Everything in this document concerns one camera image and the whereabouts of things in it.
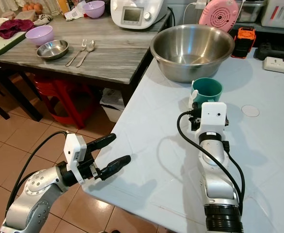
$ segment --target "shelf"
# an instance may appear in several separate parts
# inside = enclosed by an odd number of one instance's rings
[[[234,25],[233,29],[237,30],[240,27],[254,27],[257,32],[262,32],[262,33],[284,34],[284,28],[263,27],[260,22],[255,22],[255,23],[237,22]]]

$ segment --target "appliance display screen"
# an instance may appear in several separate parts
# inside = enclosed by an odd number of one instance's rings
[[[141,12],[142,11],[140,9],[139,10],[125,9],[124,20],[139,22]]]

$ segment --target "spoon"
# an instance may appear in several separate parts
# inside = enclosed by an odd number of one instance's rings
[[[87,46],[87,53],[85,54],[85,56],[82,58],[82,60],[76,65],[76,67],[80,67],[80,65],[82,65],[84,59],[86,58],[87,54],[94,51],[95,49],[95,41],[92,40],[89,45]]]

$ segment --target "stainless steel bowl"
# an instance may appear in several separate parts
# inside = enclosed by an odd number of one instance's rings
[[[198,24],[168,28],[151,42],[152,55],[163,75],[180,83],[210,77],[234,47],[235,42],[228,33]]]
[[[53,40],[41,45],[37,49],[37,55],[45,60],[55,60],[64,56],[68,50],[68,42],[64,40]]]

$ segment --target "red chair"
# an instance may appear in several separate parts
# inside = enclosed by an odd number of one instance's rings
[[[99,106],[87,85],[38,75],[35,76],[34,83],[50,114],[56,121],[62,124],[76,124],[79,129],[82,129],[85,127],[84,120]],[[78,93],[87,93],[92,98],[89,107],[81,113],[77,111],[72,101],[72,97]],[[58,116],[56,114],[55,106],[59,101],[62,103],[69,116]]]

